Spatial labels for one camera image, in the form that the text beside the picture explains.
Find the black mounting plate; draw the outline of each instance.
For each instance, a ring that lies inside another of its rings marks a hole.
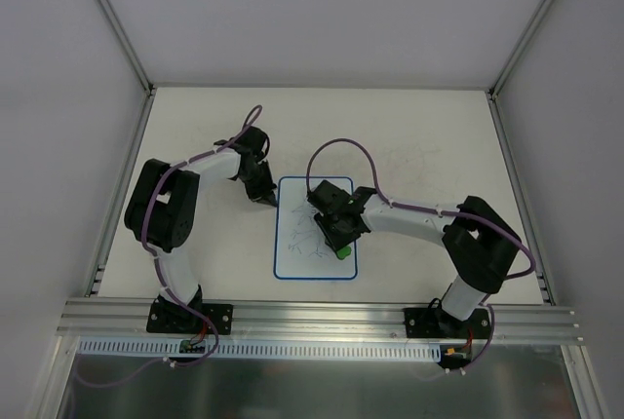
[[[488,339],[491,332],[488,309],[475,309],[453,336],[444,333],[437,324],[428,323],[431,309],[408,308],[403,309],[403,314],[406,337],[409,339],[468,339],[468,328],[472,330],[473,339]]]
[[[182,321],[179,317],[172,314],[171,310],[164,308],[168,304],[171,304],[171,302],[167,302],[160,296],[152,303],[145,329],[148,333],[197,334],[199,332],[202,324],[197,317]],[[213,322],[219,335],[230,334],[234,316],[233,305],[202,302],[200,311]]]

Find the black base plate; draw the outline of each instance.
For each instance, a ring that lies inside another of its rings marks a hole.
[[[231,304],[206,304],[202,302],[201,289],[188,304],[213,322],[220,335],[228,335],[232,329],[234,306]],[[146,331],[148,333],[197,334],[202,321],[178,305],[159,296],[149,309]]]
[[[403,313],[406,337],[409,339],[468,339],[468,328],[472,330],[473,339],[488,339],[491,332],[488,309],[475,309],[470,318],[451,336],[443,332],[435,321],[432,322],[431,309],[403,309]]]

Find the table surface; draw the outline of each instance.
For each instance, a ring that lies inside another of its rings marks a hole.
[[[257,125],[271,138],[269,164],[277,182],[305,175],[311,154],[342,136],[375,158],[387,195],[461,203],[478,195],[518,232],[522,224],[486,95],[462,91],[300,88],[160,88],[130,184],[143,163],[187,159],[240,130],[248,111],[264,106]],[[349,144],[326,149],[313,174],[348,175],[372,186],[362,153]],[[456,276],[443,248],[394,234],[358,241],[352,281],[283,281],[273,274],[276,210],[248,201],[243,184],[223,180],[200,197],[189,238],[190,259],[204,297],[229,300],[428,302]],[[528,261],[519,254],[512,272]],[[148,254],[118,223],[99,289],[104,297],[154,297],[158,281]],[[541,304],[534,275],[504,284],[493,303]]]

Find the gray wall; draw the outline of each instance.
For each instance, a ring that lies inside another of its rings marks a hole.
[[[560,0],[500,106],[559,302],[624,417],[624,0]]]
[[[539,0],[111,0],[153,81],[487,88]]]
[[[94,0],[0,0],[0,417],[78,295],[142,91]]]

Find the ventilation grille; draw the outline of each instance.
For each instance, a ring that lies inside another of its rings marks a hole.
[[[83,337],[80,354],[139,357],[198,357],[180,354],[181,339]],[[439,362],[440,348],[427,344],[315,343],[222,340],[213,354],[223,359],[300,359],[341,361]]]

